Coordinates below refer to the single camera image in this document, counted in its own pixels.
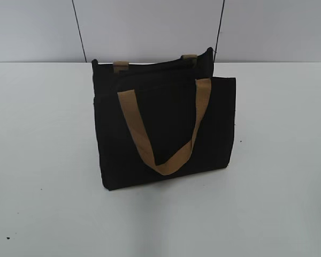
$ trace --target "black tote bag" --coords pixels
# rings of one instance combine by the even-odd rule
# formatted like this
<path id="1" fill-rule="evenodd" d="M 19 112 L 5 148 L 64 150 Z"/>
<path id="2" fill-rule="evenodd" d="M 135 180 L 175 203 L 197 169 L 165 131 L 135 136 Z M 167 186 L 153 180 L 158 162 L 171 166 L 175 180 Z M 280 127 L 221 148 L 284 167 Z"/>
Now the black tote bag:
<path id="1" fill-rule="evenodd" d="M 95 128 L 107 189 L 227 167 L 235 79 L 200 78 L 200 72 L 193 72 L 198 62 L 129 75 L 119 71 L 109 90 L 96 90 L 101 93 L 94 98 Z M 95 87 L 106 86 L 98 82 Z"/>

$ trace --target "white surface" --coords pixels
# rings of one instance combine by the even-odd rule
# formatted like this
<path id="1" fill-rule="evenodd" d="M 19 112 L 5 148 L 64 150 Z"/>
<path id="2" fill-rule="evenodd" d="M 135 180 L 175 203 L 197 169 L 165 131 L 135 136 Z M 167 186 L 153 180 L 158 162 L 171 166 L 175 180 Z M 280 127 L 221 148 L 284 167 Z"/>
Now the white surface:
<path id="1" fill-rule="evenodd" d="M 321 64 L 215 75 L 237 77 L 230 166 L 109 192 L 90 64 L 0 64 L 0 256 L 321 257 Z"/>
<path id="2" fill-rule="evenodd" d="M 75 0 L 87 59 L 159 62 L 215 46 L 221 0 Z"/>
<path id="3" fill-rule="evenodd" d="M 71 0 L 0 0 L 0 62 L 84 62 Z"/>
<path id="4" fill-rule="evenodd" d="M 226 0 L 221 32 L 220 62 L 321 62 L 321 0 Z"/>

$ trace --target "white table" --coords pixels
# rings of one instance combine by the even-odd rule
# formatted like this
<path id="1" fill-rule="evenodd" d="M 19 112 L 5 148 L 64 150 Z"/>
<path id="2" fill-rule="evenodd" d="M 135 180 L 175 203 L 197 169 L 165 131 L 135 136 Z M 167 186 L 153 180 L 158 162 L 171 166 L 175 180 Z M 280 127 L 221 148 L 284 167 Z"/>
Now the white table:
<path id="1" fill-rule="evenodd" d="M 0 63 L 0 256 L 321 257 L 321 63 L 215 70 L 230 166 L 109 192 L 90 64 Z"/>

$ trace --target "white wall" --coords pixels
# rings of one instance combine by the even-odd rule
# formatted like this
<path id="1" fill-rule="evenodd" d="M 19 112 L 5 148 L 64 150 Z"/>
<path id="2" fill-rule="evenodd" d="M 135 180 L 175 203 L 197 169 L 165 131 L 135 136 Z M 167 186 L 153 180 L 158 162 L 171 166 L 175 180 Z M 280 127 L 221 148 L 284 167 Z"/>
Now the white wall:
<path id="1" fill-rule="evenodd" d="M 221 0 L 74 2 L 89 61 L 166 61 L 216 42 Z"/>
<path id="2" fill-rule="evenodd" d="M 215 45 L 222 0 L 74 0 L 88 61 Z M 71 0 L 0 0 L 0 62 L 84 62 Z M 321 61 L 321 0 L 226 0 L 219 62 Z"/>
<path id="3" fill-rule="evenodd" d="M 71 0 L 0 0 L 0 62 L 83 62 Z"/>
<path id="4" fill-rule="evenodd" d="M 226 0 L 219 61 L 321 62 L 321 0 Z"/>

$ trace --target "bag handle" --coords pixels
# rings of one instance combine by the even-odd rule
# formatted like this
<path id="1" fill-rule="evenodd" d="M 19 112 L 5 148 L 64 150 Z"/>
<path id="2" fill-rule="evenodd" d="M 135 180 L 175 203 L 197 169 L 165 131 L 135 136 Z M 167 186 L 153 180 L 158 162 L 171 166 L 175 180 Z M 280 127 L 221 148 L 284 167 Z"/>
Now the bag handle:
<path id="1" fill-rule="evenodd" d="M 152 151 L 152 146 L 139 112 L 135 91 L 128 90 L 124 92 L 118 92 L 120 106 L 124 113 L 128 129 L 131 133 L 140 157 L 147 166 L 165 176 L 173 174 L 179 170 L 190 159 L 198 128 L 209 103 L 210 92 L 210 79 L 196 80 L 196 122 L 192 138 L 173 156 L 171 156 L 170 159 L 161 165 L 156 165 L 155 163 L 154 152 Z"/>
<path id="2" fill-rule="evenodd" d="M 128 71 L 129 63 L 126 61 L 113 62 L 113 72 L 119 73 L 120 71 Z"/>

